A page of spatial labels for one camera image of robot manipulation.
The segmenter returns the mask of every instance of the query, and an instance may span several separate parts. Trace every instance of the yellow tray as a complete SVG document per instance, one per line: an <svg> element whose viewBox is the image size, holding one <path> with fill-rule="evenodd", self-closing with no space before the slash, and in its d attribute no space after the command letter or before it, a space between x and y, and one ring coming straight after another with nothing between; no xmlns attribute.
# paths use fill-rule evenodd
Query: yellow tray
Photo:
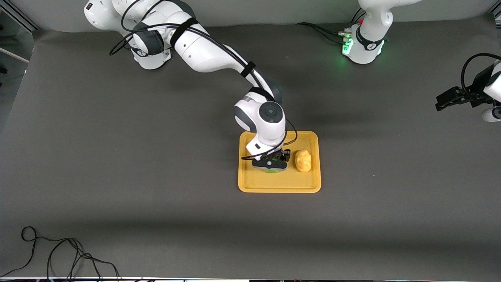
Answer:
<svg viewBox="0 0 501 282"><path fill-rule="evenodd" d="M248 156L245 145L254 138L254 133L244 132L240 135L239 158ZM289 131L285 142L294 139L294 131ZM291 149L291 159L287 169L277 173L267 173L265 170L252 167L251 161L238 162L238 187L246 193L315 193L320 190L320 155L318 137L312 131L298 131L296 142L285 146ZM312 169L300 172L294 159L299 150L308 150L312 155Z"/></svg>

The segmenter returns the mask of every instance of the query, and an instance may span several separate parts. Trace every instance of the gray table surface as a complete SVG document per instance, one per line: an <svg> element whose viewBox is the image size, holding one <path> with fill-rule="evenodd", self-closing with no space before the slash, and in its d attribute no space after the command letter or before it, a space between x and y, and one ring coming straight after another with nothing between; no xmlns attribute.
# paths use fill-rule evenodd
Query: gray table surface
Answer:
<svg viewBox="0 0 501 282"><path fill-rule="evenodd" d="M304 26L209 31L317 133L321 190L238 189L232 106L250 87L238 73L196 73L177 55L146 71L108 56L118 34L37 33L0 139L1 272L27 260L32 225L123 276L501 280L501 126L485 107L434 108L469 56L499 53L492 15L395 23L363 66ZM45 275L52 246L13 275ZM72 255L56 253L56 274ZM89 263L79 275L94 276Z"/></svg>

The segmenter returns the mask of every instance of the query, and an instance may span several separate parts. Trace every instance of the wall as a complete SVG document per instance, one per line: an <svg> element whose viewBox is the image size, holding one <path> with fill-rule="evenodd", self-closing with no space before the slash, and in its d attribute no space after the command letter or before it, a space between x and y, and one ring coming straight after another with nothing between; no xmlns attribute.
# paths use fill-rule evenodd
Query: wall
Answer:
<svg viewBox="0 0 501 282"><path fill-rule="evenodd" d="M83 14L87 0L11 0L43 29L96 31ZM205 26L349 22L356 0L185 0ZM393 9L396 21L466 19L484 14L496 0L424 0Z"/></svg>

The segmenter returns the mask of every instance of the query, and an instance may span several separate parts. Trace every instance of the cable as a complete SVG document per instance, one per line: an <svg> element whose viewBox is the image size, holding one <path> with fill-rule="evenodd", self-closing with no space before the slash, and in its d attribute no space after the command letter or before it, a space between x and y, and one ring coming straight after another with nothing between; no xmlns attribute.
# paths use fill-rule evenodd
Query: cable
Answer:
<svg viewBox="0 0 501 282"><path fill-rule="evenodd" d="M330 34L330 35L336 35L337 36L337 33L333 32L333 31L330 31L328 29L325 29L325 28L323 28L321 26L318 26L318 25L315 25L315 24L312 24L312 23L297 23L296 25L311 27L311 28L313 28L313 30L315 30L316 32L318 32L321 36L323 36L325 39L329 40L330 42L334 42L334 43L341 44L341 45L344 44L343 41L334 40L334 39L328 37L326 34L324 34L324 33L327 33L327 34Z"/></svg>
<svg viewBox="0 0 501 282"><path fill-rule="evenodd" d="M300 22L300 23L297 23L296 25L301 25L301 26L309 26L309 27L312 27L314 29L319 29L325 33L328 33L328 34L332 34L332 35L337 35L338 33L337 32L333 32L333 31L330 31L326 28L323 28L319 25L315 25L315 24L312 24L312 23L306 23L306 22Z"/></svg>
<svg viewBox="0 0 501 282"><path fill-rule="evenodd" d="M296 128L294 127L294 125L288 119L285 119L285 120L292 126L292 128L294 129L294 132L296 133L296 137L294 137L293 140L291 140L291 141L289 141L289 142L287 142L287 143L284 144L284 146L287 146L287 145L290 145L290 144L296 142L296 140L298 139L298 131L296 130Z"/></svg>
<svg viewBox="0 0 501 282"><path fill-rule="evenodd" d="M26 239L25 237L25 231L30 229L31 231L33 231L33 234L34 234L34 237L33 239ZM117 277L117 281L118 281L118 277L120 277L120 274L118 273L118 269L117 267L112 264L111 262L107 262L107 261L104 261L104 260L100 260L100 259L97 259L97 258L94 258L91 254L89 253L86 253L83 251L83 245L81 244L81 242L76 239L76 238L62 238L62 239L50 239L50 238L47 238L47 237L43 237L43 236L38 236L37 235L37 231L31 227L31 226L26 226L25 228L23 228L23 230L21 231L21 239L24 241L24 242L33 242L33 246L32 246L32 251L31 251L31 255L30 255L30 259L28 259L28 262L25 263L25 265L19 267L19 268L16 268L16 269L13 269L7 273L5 273L4 275L0 276L0 277L4 277L4 276L7 276L9 275L10 273L14 272L14 271L17 271L17 270L20 270L20 269L23 269L25 268L26 266L28 266L28 264L30 264L30 262L32 261L33 259L33 255L35 254L35 247L37 245L37 241L39 239L43 239L43 240L46 240L46 241L49 241L49 242L59 242L50 252L49 254L49 258L47 259L47 272L46 272L46 276L47 276L47 280L50 280L49 278L49 268L52 267L52 255L54 254L54 251L59 247L61 246L61 244L63 244L64 242L68 242L72 248L75 249L76 251L76 254L75 254L75 258L73 259L73 263L72 263L72 267L70 269L70 272L68 273L68 276L66 276L66 279L65 281L67 281L68 279L72 279L73 277L73 271L78 263L78 261L83 258L83 259L88 259L90 261L92 261L92 264L94 266L94 270L96 271L96 274L97 276L99 277L99 279L102 279L102 276L101 274L99 273L99 270L96 266L96 262L99 262L99 263L103 263L103 264L109 264L113 267L113 270L115 271L115 275Z"/></svg>
<svg viewBox="0 0 501 282"><path fill-rule="evenodd" d="M360 16L358 16L358 18L354 21L354 23L358 22L358 20L359 20L361 17L363 17L364 15L366 15L366 14L367 14L367 13L366 13L366 12L364 12L363 14L361 14Z"/></svg>
<svg viewBox="0 0 501 282"><path fill-rule="evenodd" d="M126 46L126 45L129 43L129 41L131 41L131 40L132 40L132 33L129 33L127 36L125 36L124 38L122 38L122 40L120 40L120 41L119 41L119 42L118 42L115 46L113 46L113 48L111 49L111 51L110 51L110 54L109 54L109 55L110 55L110 56L115 55L116 53L118 53L118 51L122 50L122 48L127 49L127 47L125 47L125 46Z"/></svg>
<svg viewBox="0 0 501 282"><path fill-rule="evenodd" d="M471 57L468 58L468 60L466 60L466 62L464 63L463 65L463 68L461 69L461 87L463 88L464 90L464 93L466 94L466 96L470 96L470 91L468 90L468 88L465 86L464 84L464 74L466 72L466 67L468 66L468 64L476 57L491 57L491 58L494 58L494 59L497 59L497 60L501 60L501 56L498 56L498 55L495 55L495 54L491 54L491 53L478 53L478 54L475 54Z"/></svg>
<svg viewBox="0 0 501 282"><path fill-rule="evenodd" d="M357 16L358 12L360 12L361 10L362 10L362 7L360 7L360 8L357 10L357 12L353 15L353 17L351 18L351 23L353 23L353 22L354 22L353 20L354 20L354 19L355 19L355 17Z"/></svg>
<svg viewBox="0 0 501 282"><path fill-rule="evenodd" d="M127 13L130 11L130 9L132 9L132 7L134 5L136 5L136 3L138 3L139 1L141 1L141 0L136 0L136 1L132 2L132 4L129 5L129 7L127 7L125 9L124 14L122 15L122 19L120 20L120 24L122 25L122 28L125 29L126 31L129 31L129 32L133 32L134 31L134 30L130 30L130 29L128 29L128 28L125 27L125 25L124 25L124 19L125 19L125 16L127 15Z"/></svg>

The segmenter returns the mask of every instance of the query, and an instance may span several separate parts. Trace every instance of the yellow toy potato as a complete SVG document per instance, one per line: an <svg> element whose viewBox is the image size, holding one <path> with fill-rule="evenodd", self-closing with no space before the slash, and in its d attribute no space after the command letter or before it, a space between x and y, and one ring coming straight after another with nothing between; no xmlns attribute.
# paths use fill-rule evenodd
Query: yellow toy potato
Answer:
<svg viewBox="0 0 501 282"><path fill-rule="evenodd" d="M300 172L308 172L312 169L312 155L308 150L300 150L296 153L296 168Z"/></svg>

